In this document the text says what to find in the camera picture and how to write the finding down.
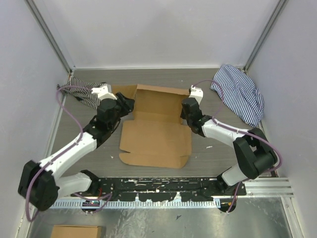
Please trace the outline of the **brown cardboard box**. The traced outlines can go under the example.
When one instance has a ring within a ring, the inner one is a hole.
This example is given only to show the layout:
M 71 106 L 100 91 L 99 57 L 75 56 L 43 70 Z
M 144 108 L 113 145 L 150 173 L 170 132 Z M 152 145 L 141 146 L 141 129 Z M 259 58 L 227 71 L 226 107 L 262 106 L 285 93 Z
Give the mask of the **brown cardboard box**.
M 150 85 L 113 85 L 135 101 L 133 119 L 122 124 L 119 154 L 128 165 L 180 169 L 192 154 L 192 132 L 181 118 L 187 89 Z

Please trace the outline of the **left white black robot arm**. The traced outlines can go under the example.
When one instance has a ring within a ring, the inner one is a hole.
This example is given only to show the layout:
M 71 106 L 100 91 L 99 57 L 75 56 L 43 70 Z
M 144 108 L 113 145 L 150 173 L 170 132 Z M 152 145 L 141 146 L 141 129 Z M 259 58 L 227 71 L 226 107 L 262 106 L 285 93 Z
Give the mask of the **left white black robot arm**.
M 55 154 L 24 165 L 18 193 L 27 204 L 46 211 L 63 196 L 84 192 L 93 197 L 100 191 L 100 179 L 88 170 L 64 177 L 63 174 L 88 153 L 99 148 L 117 129 L 121 118 L 133 112 L 135 101 L 120 92 L 105 98 L 97 107 L 97 114 L 80 134 Z

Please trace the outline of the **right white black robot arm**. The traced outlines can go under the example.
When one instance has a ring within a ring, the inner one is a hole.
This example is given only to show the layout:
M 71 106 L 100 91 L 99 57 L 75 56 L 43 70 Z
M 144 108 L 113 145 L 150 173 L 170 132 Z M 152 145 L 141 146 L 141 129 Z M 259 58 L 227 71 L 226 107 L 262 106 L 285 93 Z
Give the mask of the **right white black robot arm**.
M 193 133 L 215 139 L 234 149 L 237 164 L 216 177 L 216 186 L 222 195 L 230 195 L 239 182 L 256 179 L 278 162 L 277 155 L 259 128 L 239 129 L 204 115 L 195 98 L 182 101 L 181 117 Z

